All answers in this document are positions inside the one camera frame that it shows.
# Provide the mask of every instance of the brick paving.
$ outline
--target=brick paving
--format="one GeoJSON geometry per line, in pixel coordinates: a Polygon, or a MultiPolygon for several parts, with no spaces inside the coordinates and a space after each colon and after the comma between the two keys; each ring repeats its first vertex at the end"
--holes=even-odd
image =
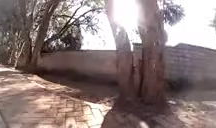
{"type": "Polygon", "coordinates": [[[99,128],[109,109],[49,92],[0,66],[0,110],[9,128],[99,128]]]}

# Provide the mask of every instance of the sky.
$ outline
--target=sky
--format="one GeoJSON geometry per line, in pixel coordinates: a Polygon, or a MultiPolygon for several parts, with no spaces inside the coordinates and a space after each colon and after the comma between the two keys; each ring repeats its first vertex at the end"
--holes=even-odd
{"type": "MultiPolygon", "coordinates": [[[[135,11],[129,10],[128,7],[134,5],[132,4],[133,0],[128,0],[130,2],[127,2],[127,0],[122,1],[125,3],[124,6],[121,5],[121,2],[116,3],[119,8],[116,9],[115,17],[117,22],[127,26],[126,29],[129,32],[136,25],[136,21],[133,23],[134,21],[129,20],[129,18],[133,17],[131,19],[135,19],[137,15],[135,15],[135,11]]],[[[187,43],[216,49],[216,31],[210,26],[215,16],[216,0],[177,0],[177,2],[184,8],[185,17],[174,26],[165,26],[168,33],[167,45],[175,46],[178,43],[187,43]]],[[[107,17],[100,14],[99,19],[101,21],[99,36],[85,34],[82,48],[113,50],[115,44],[107,17]]],[[[129,36],[130,38],[135,37],[130,32],[129,36]]]]}

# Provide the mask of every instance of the paved sidewalk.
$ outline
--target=paved sidewalk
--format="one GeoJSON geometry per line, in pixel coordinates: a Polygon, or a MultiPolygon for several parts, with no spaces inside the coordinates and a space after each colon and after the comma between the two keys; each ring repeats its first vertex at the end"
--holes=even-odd
{"type": "Polygon", "coordinates": [[[1,65],[0,108],[9,128],[100,128],[110,110],[57,95],[1,65]]]}

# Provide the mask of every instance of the shrub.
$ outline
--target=shrub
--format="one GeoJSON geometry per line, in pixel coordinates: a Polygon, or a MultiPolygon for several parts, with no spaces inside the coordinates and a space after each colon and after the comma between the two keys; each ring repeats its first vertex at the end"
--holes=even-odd
{"type": "Polygon", "coordinates": [[[167,90],[180,92],[191,87],[191,84],[186,78],[167,79],[165,80],[167,90]]]}

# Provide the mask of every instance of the ground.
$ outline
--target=ground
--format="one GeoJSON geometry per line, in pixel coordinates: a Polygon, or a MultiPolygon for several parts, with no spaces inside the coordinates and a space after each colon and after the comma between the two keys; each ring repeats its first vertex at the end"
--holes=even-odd
{"type": "Polygon", "coordinates": [[[112,85],[41,78],[0,65],[0,128],[216,128],[216,89],[170,98],[172,114],[157,115],[136,102],[115,109],[117,95],[112,85]],[[129,105],[147,119],[123,111],[129,105]]]}

